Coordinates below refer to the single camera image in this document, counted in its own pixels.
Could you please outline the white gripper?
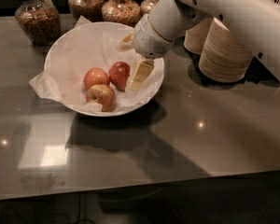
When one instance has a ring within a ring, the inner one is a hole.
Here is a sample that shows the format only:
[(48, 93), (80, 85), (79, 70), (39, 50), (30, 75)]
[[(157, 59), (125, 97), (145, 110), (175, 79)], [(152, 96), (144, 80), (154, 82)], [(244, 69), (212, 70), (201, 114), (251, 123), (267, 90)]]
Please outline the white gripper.
[(133, 33), (129, 32), (118, 42), (116, 46), (118, 51), (127, 51), (134, 48), (138, 54), (146, 57), (136, 63), (133, 77), (128, 86), (130, 90), (137, 91), (141, 88), (154, 69), (152, 59), (162, 58), (173, 44), (155, 31), (148, 19), (148, 14), (144, 15), (135, 25)]

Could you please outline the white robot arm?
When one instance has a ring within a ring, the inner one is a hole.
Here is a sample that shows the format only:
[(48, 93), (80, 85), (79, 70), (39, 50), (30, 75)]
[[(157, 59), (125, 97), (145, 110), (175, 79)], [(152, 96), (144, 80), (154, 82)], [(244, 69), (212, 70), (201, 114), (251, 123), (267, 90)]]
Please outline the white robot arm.
[(280, 81), (280, 5), (269, 0), (160, 0), (118, 49), (161, 58), (207, 15), (220, 20)]

